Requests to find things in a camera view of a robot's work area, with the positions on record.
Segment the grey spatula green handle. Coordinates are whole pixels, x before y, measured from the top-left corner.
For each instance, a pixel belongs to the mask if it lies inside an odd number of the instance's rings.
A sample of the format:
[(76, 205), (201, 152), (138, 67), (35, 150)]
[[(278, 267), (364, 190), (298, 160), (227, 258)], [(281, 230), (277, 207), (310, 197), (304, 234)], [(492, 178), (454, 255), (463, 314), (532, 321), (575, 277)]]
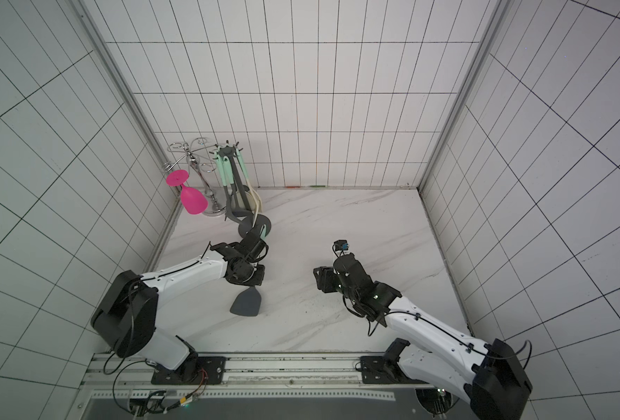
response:
[[(251, 241), (251, 240), (256, 240), (256, 239), (261, 239), (265, 242), (265, 240), (262, 238), (262, 232), (261, 231), (257, 232), (255, 229), (252, 229), (245, 236), (243, 240)], [(230, 312), (232, 314), (235, 314), (241, 317), (258, 316), (260, 308), (261, 308), (262, 296), (259, 290), (257, 289), (257, 287), (261, 285), (241, 285), (241, 286), (245, 286), (246, 289), (237, 295), (236, 299), (234, 300), (231, 306)]]

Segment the beige spatula green handle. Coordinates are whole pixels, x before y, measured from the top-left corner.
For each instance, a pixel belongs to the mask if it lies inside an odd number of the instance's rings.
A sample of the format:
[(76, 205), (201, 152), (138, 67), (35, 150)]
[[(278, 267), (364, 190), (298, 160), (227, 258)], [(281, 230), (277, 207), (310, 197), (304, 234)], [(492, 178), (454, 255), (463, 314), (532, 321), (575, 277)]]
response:
[(248, 171), (246, 169), (244, 158), (243, 158), (242, 153), (240, 152), (240, 150), (238, 148), (236, 148), (235, 154), (236, 154), (236, 158), (237, 158), (237, 162), (238, 162), (238, 170), (239, 170), (240, 174), (243, 176), (243, 178), (245, 180), (245, 184), (249, 188), (248, 194), (250, 195), (250, 197), (253, 199), (253, 202), (254, 202), (255, 210), (254, 210), (254, 213), (253, 213), (252, 227), (255, 227), (257, 225), (257, 222), (258, 222), (258, 218), (259, 218), (259, 214), (260, 214), (260, 210), (261, 210), (261, 206), (262, 206), (262, 201), (261, 201), (261, 198), (260, 198), (259, 194), (252, 187), (252, 183), (250, 181), (250, 177), (249, 177)]

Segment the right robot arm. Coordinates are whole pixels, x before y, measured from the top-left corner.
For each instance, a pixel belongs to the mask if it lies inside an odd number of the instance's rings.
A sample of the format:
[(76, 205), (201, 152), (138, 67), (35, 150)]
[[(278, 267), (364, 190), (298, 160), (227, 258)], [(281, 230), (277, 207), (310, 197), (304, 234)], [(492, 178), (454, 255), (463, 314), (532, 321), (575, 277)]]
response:
[(508, 343), (463, 334), (399, 290), (374, 281), (351, 253), (313, 270), (318, 289), (339, 293), (355, 316), (397, 333), (385, 353), (392, 380), (422, 381), (469, 404), (480, 419), (521, 418), (533, 390)]

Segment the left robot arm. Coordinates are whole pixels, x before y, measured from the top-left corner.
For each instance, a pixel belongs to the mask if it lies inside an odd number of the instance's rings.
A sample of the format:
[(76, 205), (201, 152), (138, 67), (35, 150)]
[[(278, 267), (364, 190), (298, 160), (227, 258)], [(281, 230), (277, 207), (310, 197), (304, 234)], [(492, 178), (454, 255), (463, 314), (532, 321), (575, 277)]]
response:
[(184, 339), (157, 327), (158, 310), (170, 299), (195, 288), (224, 280), (245, 289), (230, 313), (259, 315), (266, 267), (261, 261), (269, 246), (254, 234), (239, 243), (210, 245), (198, 257), (168, 269), (141, 275), (123, 271), (101, 299), (91, 327), (122, 360), (139, 356), (155, 369), (153, 384), (193, 384), (208, 380), (205, 360)]

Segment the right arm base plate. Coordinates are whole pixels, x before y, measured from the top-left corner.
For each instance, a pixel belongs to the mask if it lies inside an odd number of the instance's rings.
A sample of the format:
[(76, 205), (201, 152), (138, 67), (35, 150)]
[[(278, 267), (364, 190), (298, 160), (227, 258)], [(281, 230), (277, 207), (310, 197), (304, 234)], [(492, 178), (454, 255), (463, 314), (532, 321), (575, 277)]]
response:
[(383, 356), (362, 356), (355, 369), (361, 373), (364, 384), (427, 384), (426, 381), (409, 378), (397, 363), (386, 360)]

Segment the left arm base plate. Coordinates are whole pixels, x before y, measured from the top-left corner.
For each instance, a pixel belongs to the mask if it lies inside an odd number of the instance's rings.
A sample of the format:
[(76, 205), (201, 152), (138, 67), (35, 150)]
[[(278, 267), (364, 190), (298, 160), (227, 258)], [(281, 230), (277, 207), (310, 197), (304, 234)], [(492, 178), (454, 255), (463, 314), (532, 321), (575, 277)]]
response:
[(191, 355), (178, 369), (156, 367), (151, 383), (161, 386), (219, 385), (224, 378), (226, 362), (222, 356)]

